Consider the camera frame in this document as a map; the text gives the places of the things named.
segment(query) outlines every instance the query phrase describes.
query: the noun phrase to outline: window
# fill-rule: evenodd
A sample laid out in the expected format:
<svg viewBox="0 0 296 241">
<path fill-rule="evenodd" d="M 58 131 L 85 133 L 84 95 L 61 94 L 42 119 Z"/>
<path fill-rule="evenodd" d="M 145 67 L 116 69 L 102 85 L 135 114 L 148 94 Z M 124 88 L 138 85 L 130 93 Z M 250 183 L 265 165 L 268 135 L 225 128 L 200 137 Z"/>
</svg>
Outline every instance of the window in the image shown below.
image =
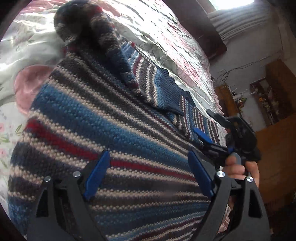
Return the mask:
<svg viewBox="0 0 296 241">
<path fill-rule="evenodd" d="M 216 10 L 220 10 L 248 5 L 254 2 L 254 0 L 210 0 L 210 2 Z"/>
</svg>

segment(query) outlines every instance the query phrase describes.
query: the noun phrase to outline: curtain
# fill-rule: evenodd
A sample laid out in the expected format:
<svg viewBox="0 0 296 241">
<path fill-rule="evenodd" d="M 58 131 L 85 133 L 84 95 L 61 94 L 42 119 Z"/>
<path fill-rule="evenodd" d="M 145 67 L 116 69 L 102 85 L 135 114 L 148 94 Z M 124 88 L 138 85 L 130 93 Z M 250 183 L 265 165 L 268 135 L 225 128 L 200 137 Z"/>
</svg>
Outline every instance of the curtain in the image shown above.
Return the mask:
<svg viewBox="0 0 296 241">
<path fill-rule="evenodd" d="M 208 18 L 225 41 L 268 22 L 272 17 L 271 8 L 268 2 L 253 2 L 242 7 L 211 12 Z"/>
</svg>

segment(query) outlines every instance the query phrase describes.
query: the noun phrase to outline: bed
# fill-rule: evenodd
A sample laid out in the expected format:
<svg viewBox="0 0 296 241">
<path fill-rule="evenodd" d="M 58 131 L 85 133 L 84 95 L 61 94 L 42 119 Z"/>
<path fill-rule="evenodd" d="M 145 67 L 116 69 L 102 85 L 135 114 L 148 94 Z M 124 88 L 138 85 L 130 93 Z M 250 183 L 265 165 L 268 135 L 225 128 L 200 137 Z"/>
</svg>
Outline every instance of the bed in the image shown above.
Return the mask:
<svg viewBox="0 0 296 241">
<path fill-rule="evenodd" d="M 32 1 L 17 15 L 0 43 L 0 201 L 7 213 L 12 151 L 25 127 L 30 103 L 50 70 L 63 58 L 64 43 L 55 33 L 53 18 L 65 2 Z M 98 4 L 122 36 L 167 69 L 181 89 L 190 92 L 205 117 L 211 120 L 206 109 L 221 112 L 208 58 L 161 0 L 105 0 Z M 226 133 L 220 125 L 218 133 L 219 142 L 225 145 Z"/>
</svg>

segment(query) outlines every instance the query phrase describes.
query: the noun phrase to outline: blue gripper pad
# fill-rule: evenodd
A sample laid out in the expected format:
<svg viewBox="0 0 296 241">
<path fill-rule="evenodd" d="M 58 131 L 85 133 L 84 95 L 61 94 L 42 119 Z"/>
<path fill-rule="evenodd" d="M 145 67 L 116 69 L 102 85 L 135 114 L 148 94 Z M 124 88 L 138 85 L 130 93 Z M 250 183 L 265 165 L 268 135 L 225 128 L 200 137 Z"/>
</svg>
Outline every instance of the blue gripper pad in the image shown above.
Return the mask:
<svg viewBox="0 0 296 241">
<path fill-rule="evenodd" d="M 86 200 L 89 201 L 90 198 L 96 194 L 108 167 L 110 167 L 110 153 L 104 151 L 85 182 L 85 192 L 83 196 Z"/>
<path fill-rule="evenodd" d="M 209 138 L 201 129 L 195 127 L 193 128 L 193 132 L 197 135 L 198 139 L 200 139 L 202 142 L 207 142 L 210 144 L 213 143 L 211 138 Z"/>
<path fill-rule="evenodd" d="M 213 180 L 202 165 L 201 161 L 198 158 L 198 154 L 195 151 L 188 152 L 188 164 L 200 187 L 202 194 L 209 198 L 213 197 Z"/>
</svg>

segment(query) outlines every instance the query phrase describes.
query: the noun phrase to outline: wooden cabinet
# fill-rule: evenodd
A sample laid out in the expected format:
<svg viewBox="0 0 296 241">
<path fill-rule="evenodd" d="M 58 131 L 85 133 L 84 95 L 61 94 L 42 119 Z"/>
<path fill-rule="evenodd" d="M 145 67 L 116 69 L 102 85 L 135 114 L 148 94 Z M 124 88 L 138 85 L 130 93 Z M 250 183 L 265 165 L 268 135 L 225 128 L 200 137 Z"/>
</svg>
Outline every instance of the wooden cabinet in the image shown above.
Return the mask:
<svg viewBox="0 0 296 241">
<path fill-rule="evenodd" d="M 268 203 L 296 190 L 296 113 L 256 136 L 262 154 L 259 191 Z"/>
<path fill-rule="evenodd" d="M 259 190 L 264 203 L 296 190 L 296 77 L 281 61 L 266 66 L 266 80 L 286 118 L 256 132 L 262 159 Z"/>
<path fill-rule="evenodd" d="M 231 95 L 227 84 L 216 87 L 215 92 L 218 97 L 219 104 L 222 107 L 224 116 L 234 116 L 239 113 L 239 109 L 233 100 L 233 96 Z"/>
<path fill-rule="evenodd" d="M 266 80 L 279 101 L 284 117 L 296 112 L 296 77 L 281 60 L 266 65 Z"/>
</svg>

